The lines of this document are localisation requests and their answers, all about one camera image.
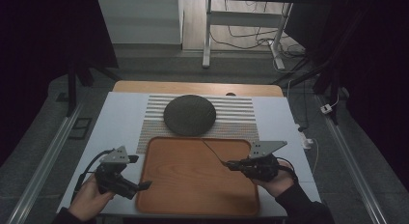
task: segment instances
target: desk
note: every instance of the desk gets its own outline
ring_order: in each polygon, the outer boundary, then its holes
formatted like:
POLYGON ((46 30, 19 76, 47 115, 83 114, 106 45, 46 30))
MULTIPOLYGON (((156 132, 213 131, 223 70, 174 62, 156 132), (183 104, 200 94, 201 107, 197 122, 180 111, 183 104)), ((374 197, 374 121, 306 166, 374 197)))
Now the desk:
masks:
POLYGON ((210 67, 210 26, 211 25, 229 25, 245 27, 270 27, 277 28, 274 40, 268 41, 275 64, 278 70, 284 70, 285 66, 279 52, 279 42, 286 26, 286 21, 290 12, 292 3, 295 2, 316 2, 325 0, 253 0, 266 2, 289 2, 286 4, 281 14, 254 14, 238 13, 227 11, 213 11, 211 9, 211 0, 206 1, 206 25, 204 37, 204 56, 202 66, 204 69, 210 67))
MULTIPOLYGON (((308 196, 313 201, 320 201, 288 103, 277 86, 120 81, 105 100, 60 207, 69 205, 78 176, 98 153, 121 145, 125 145, 129 154, 137 152, 150 95, 197 94, 204 97, 225 98, 226 92, 235 93, 238 97, 249 99, 253 103, 259 140, 286 140, 288 142, 288 145, 276 151, 275 155, 284 157, 293 163, 300 184, 308 196)), ((139 182, 141 176, 145 155, 138 154, 138 156, 140 158, 137 163, 128 164, 123 170, 123 176, 132 182, 139 182)), ((259 189, 259 199, 259 217, 286 216, 284 209, 262 188, 259 189)), ((116 196, 109 202, 101 213, 133 217, 175 217, 174 215, 141 213, 135 208, 135 197, 128 200, 120 196, 116 196)))

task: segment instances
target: black disc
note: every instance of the black disc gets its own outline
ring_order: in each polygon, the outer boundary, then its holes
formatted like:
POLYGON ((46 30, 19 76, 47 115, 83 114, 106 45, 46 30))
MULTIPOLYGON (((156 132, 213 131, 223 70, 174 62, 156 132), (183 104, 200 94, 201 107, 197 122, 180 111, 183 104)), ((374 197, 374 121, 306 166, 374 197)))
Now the black disc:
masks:
POLYGON ((165 108, 163 119, 176 134, 196 136, 206 133, 216 121, 216 109, 206 98, 181 96, 173 99, 165 108))

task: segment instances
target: orange tray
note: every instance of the orange tray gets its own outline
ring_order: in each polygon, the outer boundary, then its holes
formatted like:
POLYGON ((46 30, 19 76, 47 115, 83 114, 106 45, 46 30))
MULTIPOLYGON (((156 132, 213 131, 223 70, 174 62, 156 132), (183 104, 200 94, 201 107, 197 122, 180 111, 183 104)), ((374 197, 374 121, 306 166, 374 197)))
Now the orange tray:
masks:
MULTIPOLYGON (((246 140, 203 138, 224 161, 245 158, 246 140)), ((140 212, 253 216, 259 213, 257 186, 224 167, 200 138, 155 137, 148 144, 137 193, 140 212)))

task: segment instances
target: metal bracket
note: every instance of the metal bracket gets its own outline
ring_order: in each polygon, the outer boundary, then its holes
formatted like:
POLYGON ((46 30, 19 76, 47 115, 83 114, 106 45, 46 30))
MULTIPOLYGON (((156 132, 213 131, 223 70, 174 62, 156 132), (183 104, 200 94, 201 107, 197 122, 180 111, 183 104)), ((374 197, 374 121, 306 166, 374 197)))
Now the metal bracket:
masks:
POLYGON ((272 154, 285 146, 286 141, 256 141, 252 143, 249 158, 263 157, 272 154))
POLYGON ((112 151, 110 154, 102 158, 100 163, 124 163, 130 162, 130 159, 126 153, 125 146, 120 146, 116 150, 112 151))

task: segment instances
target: wooden floor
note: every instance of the wooden floor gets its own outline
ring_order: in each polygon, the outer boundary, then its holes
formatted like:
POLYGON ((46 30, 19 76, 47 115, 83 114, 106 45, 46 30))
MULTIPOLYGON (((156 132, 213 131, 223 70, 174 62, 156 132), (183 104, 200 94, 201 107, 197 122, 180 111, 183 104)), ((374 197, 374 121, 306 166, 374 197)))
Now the wooden floor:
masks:
MULTIPOLYGON (((213 0, 211 8, 213 11, 234 11, 234 12, 247 12, 247 13, 271 13, 280 14, 282 12, 282 3, 267 3, 266 2, 254 2, 254 1, 225 1, 213 0)), ((205 0, 183 0, 184 8, 184 23, 183 23, 183 50, 203 50, 205 41, 205 0)), ((211 40, 210 48, 212 50, 253 50, 253 51, 270 51, 266 46, 266 42, 261 46, 255 48, 248 48, 258 45, 257 40, 273 39, 275 37, 275 31, 273 28, 260 28, 259 27, 236 27, 231 26, 211 26, 211 34, 213 38, 218 42, 226 42, 238 47, 233 47, 227 44, 217 43, 211 40), (268 34, 257 35, 257 33, 270 32, 268 34), (254 35, 251 37, 234 37, 243 35, 254 35)), ((295 42, 292 38, 283 34, 280 41, 283 49, 287 49, 288 46, 295 46, 295 42)), ((296 46, 298 49, 303 50, 302 46, 296 46)))

